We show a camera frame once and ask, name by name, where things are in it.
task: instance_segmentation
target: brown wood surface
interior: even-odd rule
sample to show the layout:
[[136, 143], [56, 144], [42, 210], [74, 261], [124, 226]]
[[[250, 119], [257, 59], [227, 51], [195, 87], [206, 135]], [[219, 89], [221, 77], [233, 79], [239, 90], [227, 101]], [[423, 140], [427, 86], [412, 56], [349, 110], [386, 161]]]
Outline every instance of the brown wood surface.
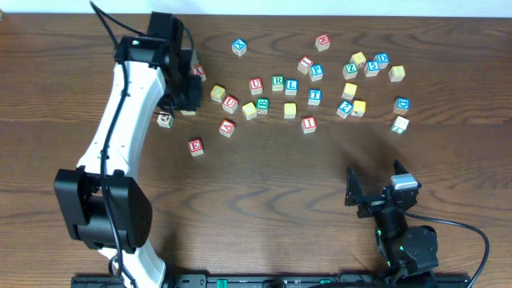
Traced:
[[[145, 29], [148, 15], [122, 15]], [[491, 242], [477, 287], [511, 287], [512, 22], [464, 18], [300, 18], [183, 16], [202, 58], [202, 108], [166, 130], [153, 119], [139, 184], [154, 205], [150, 240], [180, 266], [216, 274], [337, 273], [386, 266], [371, 219], [344, 207], [346, 167], [366, 191], [387, 184], [400, 159], [423, 184], [411, 211], [475, 225]], [[330, 48], [314, 37], [327, 32]], [[241, 58], [230, 44], [249, 43]], [[112, 44], [93, 15], [8, 14], [0, 24], [0, 286], [66, 287], [77, 273], [105, 273], [106, 260], [72, 241], [53, 180], [73, 169], [90, 144], [112, 84]], [[407, 76], [365, 78], [356, 99], [363, 118], [341, 119], [342, 65], [354, 52], [387, 52]], [[303, 55], [321, 63], [312, 83], [297, 72]], [[299, 80], [296, 98], [270, 91], [273, 74]], [[241, 104], [248, 80], [263, 78], [270, 113], [250, 122], [210, 99], [215, 83]], [[319, 107], [307, 91], [322, 89]], [[390, 131], [396, 97], [410, 98], [410, 126]], [[298, 116], [283, 119], [296, 101]], [[303, 134], [313, 115], [317, 131]], [[236, 122], [232, 138], [218, 132]], [[205, 154], [187, 141], [201, 136]], [[410, 220], [411, 225], [428, 224]], [[475, 233], [431, 224], [438, 232], [436, 271], [473, 274], [483, 241]]]

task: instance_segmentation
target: white wall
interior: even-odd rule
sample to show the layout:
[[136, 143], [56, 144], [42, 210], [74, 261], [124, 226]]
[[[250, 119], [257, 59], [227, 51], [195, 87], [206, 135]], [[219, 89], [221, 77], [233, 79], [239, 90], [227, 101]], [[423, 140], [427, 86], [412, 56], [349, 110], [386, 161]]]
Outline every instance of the white wall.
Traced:
[[[512, 0], [96, 0], [108, 13], [512, 17]], [[91, 13], [88, 0], [0, 0], [4, 12]]]

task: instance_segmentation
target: alphabet cube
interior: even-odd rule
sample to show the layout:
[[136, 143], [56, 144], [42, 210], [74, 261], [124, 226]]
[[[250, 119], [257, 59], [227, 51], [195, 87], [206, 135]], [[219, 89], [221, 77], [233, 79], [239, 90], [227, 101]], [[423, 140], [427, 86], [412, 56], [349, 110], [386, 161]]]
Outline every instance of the alphabet cube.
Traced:
[[215, 85], [214, 88], [211, 90], [210, 95], [214, 101], [222, 103], [224, 96], [226, 96], [226, 89], [218, 85]]
[[233, 114], [238, 108], [238, 100], [235, 97], [228, 95], [222, 103], [222, 108]]
[[240, 57], [247, 51], [247, 43], [238, 38], [233, 42], [233, 45], [231, 45], [231, 49]]
[[297, 106], [295, 103], [285, 103], [285, 119], [295, 118]]
[[269, 99], [267, 98], [258, 98], [256, 101], [256, 110], [258, 114], [268, 114], [269, 113]]
[[377, 61], [368, 61], [365, 65], [365, 75], [367, 77], [377, 76], [380, 68], [378, 68]]
[[205, 68], [202, 65], [196, 65], [192, 68], [192, 73], [196, 76], [200, 76], [202, 82], [206, 81]]
[[303, 74], [307, 74], [310, 71], [311, 66], [313, 65], [313, 60], [309, 59], [308, 57], [304, 56], [301, 61], [298, 62], [298, 70], [301, 71]]
[[384, 69], [390, 63], [390, 59], [387, 57], [387, 53], [379, 53], [375, 55], [374, 61], [377, 61], [378, 68]]
[[322, 79], [323, 77], [323, 68], [322, 68], [322, 65], [320, 64], [317, 64], [317, 65], [313, 65], [310, 69], [310, 78], [311, 78], [311, 81], [317, 81], [317, 80], [320, 80]]
[[283, 91], [285, 89], [284, 76], [272, 76], [272, 91]]
[[392, 82], [401, 81], [406, 76], [406, 70], [403, 66], [393, 66], [390, 70], [390, 80]]
[[221, 125], [218, 127], [218, 132], [228, 138], [231, 137], [234, 132], [234, 123], [223, 120]]
[[315, 41], [314, 44], [316, 45], [318, 51], [324, 51], [324, 50], [329, 49], [329, 45], [330, 45], [329, 36], [327, 36], [327, 34], [318, 36], [317, 41]]
[[317, 129], [317, 122], [314, 117], [306, 117], [302, 120], [302, 132], [304, 134], [314, 132]]
[[409, 125], [409, 120], [405, 119], [402, 116], [398, 116], [391, 127], [391, 131], [396, 132], [398, 134], [402, 134], [406, 131], [407, 125]]
[[342, 97], [345, 99], [354, 99], [355, 92], [358, 90], [358, 86], [352, 83], [346, 83], [345, 89], [343, 89]]
[[174, 117], [171, 114], [160, 114], [157, 123], [164, 128], [170, 128], [173, 125]]
[[307, 105], [320, 105], [322, 100], [322, 91], [317, 89], [310, 89], [310, 97], [307, 100]]
[[250, 93], [252, 95], [263, 93], [263, 81], [261, 78], [254, 78], [249, 80]]
[[258, 115], [258, 112], [256, 111], [256, 106], [254, 106], [254, 103], [252, 102], [249, 102], [242, 106], [242, 112], [243, 115], [246, 116], [247, 120], [251, 120], [252, 118]]
[[366, 57], [362, 52], [357, 52], [350, 58], [350, 63], [355, 64], [358, 69], [363, 68], [366, 64]]
[[404, 115], [409, 111], [410, 101], [406, 98], [398, 98], [397, 101], [394, 102], [393, 112], [396, 114]]
[[195, 116], [195, 111], [180, 110], [185, 116]]
[[286, 80], [285, 95], [295, 96], [297, 95], [298, 81], [293, 79]]
[[366, 111], [366, 102], [364, 101], [354, 101], [354, 108], [352, 109], [352, 116], [362, 117]]
[[345, 80], [355, 78], [357, 75], [358, 67], [355, 64], [346, 64], [343, 67], [343, 77], [345, 78]]
[[195, 139], [193, 141], [190, 141], [189, 150], [192, 156], [199, 156], [205, 153], [205, 151], [202, 149], [201, 139]]
[[354, 106], [350, 104], [348, 101], [343, 101], [343, 103], [338, 107], [336, 114], [340, 115], [343, 119], [347, 118], [352, 112]]

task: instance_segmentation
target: toy block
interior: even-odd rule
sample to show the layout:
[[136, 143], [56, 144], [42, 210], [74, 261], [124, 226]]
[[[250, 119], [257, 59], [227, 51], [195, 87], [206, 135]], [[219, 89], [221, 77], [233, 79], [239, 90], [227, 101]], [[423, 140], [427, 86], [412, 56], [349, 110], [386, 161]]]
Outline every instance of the toy block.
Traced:
[[180, 110], [185, 116], [195, 116], [195, 111]]
[[258, 111], [256, 110], [256, 106], [254, 103], [249, 102], [242, 106], [243, 115], [246, 116], [247, 120], [251, 120], [252, 118], [258, 115]]
[[205, 153], [205, 151], [202, 149], [201, 139], [195, 139], [193, 141], [190, 141], [189, 150], [192, 156], [199, 156]]
[[345, 80], [355, 78], [357, 75], [358, 67], [355, 64], [346, 64], [343, 67], [343, 77], [345, 78]]
[[293, 79], [286, 80], [285, 95], [295, 96], [297, 95], [298, 81]]
[[304, 58], [301, 59], [301, 61], [298, 62], [298, 70], [301, 71], [303, 74], [307, 74], [310, 72], [310, 68], [313, 65], [313, 60], [309, 59], [308, 57], [304, 56]]
[[318, 51], [324, 51], [329, 49], [330, 38], [327, 34], [320, 35], [317, 37], [317, 40], [314, 43], [318, 49]]
[[170, 128], [173, 125], [174, 117], [171, 114], [160, 114], [157, 118], [157, 123], [160, 127]]
[[322, 65], [320, 64], [317, 64], [317, 65], [313, 65], [310, 69], [310, 78], [311, 78], [311, 81], [317, 81], [317, 80], [320, 80], [322, 79], [323, 77], [323, 68], [322, 68]]
[[267, 98], [258, 98], [256, 101], [256, 110], [258, 114], [268, 114], [269, 113], [269, 99]]
[[390, 80], [392, 82], [401, 81], [406, 76], [406, 70], [403, 66], [393, 66], [390, 70]]
[[343, 101], [343, 103], [338, 107], [336, 114], [340, 115], [343, 119], [347, 118], [352, 112], [354, 106], [350, 104], [347, 100]]
[[358, 86], [352, 83], [345, 83], [345, 89], [343, 89], [342, 97], [345, 99], [354, 99], [355, 92], [358, 90]]
[[238, 108], [238, 100], [235, 97], [228, 95], [226, 99], [224, 99], [224, 102], [222, 102], [222, 108], [233, 114]]
[[263, 93], [263, 81], [261, 78], [254, 78], [249, 80], [250, 93], [252, 95]]
[[196, 65], [194, 68], [192, 68], [192, 73], [201, 77], [202, 82], [206, 81], [205, 68], [202, 65]]
[[352, 55], [352, 58], [350, 58], [350, 63], [355, 64], [358, 69], [363, 68], [366, 64], [366, 57], [362, 52], [358, 52]]
[[365, 65], [365, 75], [367, 77], [377, 76], [380, 68], [378, 68], [377, 61], [368, 61]]
[[247, 43], [238, 38], [233, 42], [233, 45], [231, 45], [231, 49], [240, 57], [247, 51]]
[[224, 96], [226, 96], [226, 89], [218, 85], [215, 85], [214, 88], [211, 90], [210, 95], [214, 101], [222, 103]]
[[317, 129], [317, 122], [314, 117], [306, 117], [302, 120], [302, 132], [304, 134], [314, 132]]
[[402, 116], [398, 116], [391, 127], [391, 131], [396, 132], [398, 134], [402, 134], [406, 131], [407, 125], [409, 125], [409, 120], [405, 119]]
[[285, 89], [284, 76], [272, 76], [272, 91], [283, 91]]
[[223, 120], [221, 125], [218, 127], [218, 132], [220, 132], [220, 134], [230, 138], [234, 132], [234, 123], [227, 121], [227, 120]]
[[320, 105], [320, 101], [322, 100], [322, 91], [318, 89], [310, 89], [310, 96], [307, 100], [307, 105]]
[[377, 61], [379, 69], [386, 68], [390, 63], [390, 59], [387, 57], [387, 53], [379, 53], [375, 55], [374, 61]]
[[355, 100], [354, 108], [352, 109], [352, 116], [362, 117], [366, 111], [366, 102]]
[[404, 115], [409, 111], [410, 101], [407, 98], [398, 98], [397, 101], [394, 102], [393, 112], [396, 114]]
[[297, 113], [297, 105], [295, 105], [295, 103], [285, 103], [284, 108], [285, 119], [295, 118], [295, 115]]

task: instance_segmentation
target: wooden tabletop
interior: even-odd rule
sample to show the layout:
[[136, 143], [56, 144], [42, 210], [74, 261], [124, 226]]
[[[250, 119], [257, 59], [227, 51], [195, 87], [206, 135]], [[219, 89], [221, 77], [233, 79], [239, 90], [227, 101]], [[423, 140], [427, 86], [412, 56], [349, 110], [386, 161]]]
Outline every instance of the wooden tabletop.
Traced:
[[[144, 30], [149, 15], [121, 15]], [[153, 204], [150, 240], [180, 266], [213, 274], [334, 273], [380, 270], [374, 224], [344, 207], [346, 168], [365, 192], [379, 192], [399, 159], [423, 184], [410, 211], [482, 229], [490, 259], [476, 287], [512, 286], [512, 22], [507, 19], [183, 16], [205, 67], [197, 116], [177, 115], [167, 130], [153, 119], [139, 185]], [[123, 30], [114, 29], [116, 34]], [[330, 48], [318, 52], [317, 35]], [[230, 44], [248, 42], [236, 56]], [[70, 239], [53, 181], [73, 169], [97, 129], [112, 85], [112, 44], [93, 15], [8, 14], [0, 24], [0, 286], [66, 287], [78, 273], [106, 273], [99, 253]], [[336, 115], [342, 66], [362, 51], [387, 52], [407, 75], [365, 78], [356, 99], [362, 118]], [[303, 55], [323, 65], [311, 82], [297, 71]], [[299, 80], [295, 98], [270, 92], [275, 74]], [[215, 83], [255, 101], [249, 79], [261, 77], [268, 115], [247, 121], [210, 98]], [[307, 105], [319, 88], [320, 106]], [[396, 97], [411, 100], [403, 135], [390, 131]], [[296, 119], [282, 104], [296, 102]], [[303, 134], [302, 117], [318, 128]], [[236, 122], [232, 138], [218, 132]], [[187, 141], [200, 136], [205, 154]], [[438, 232], [437, 272], [472, 275], [483, 241], [457, 227]]]

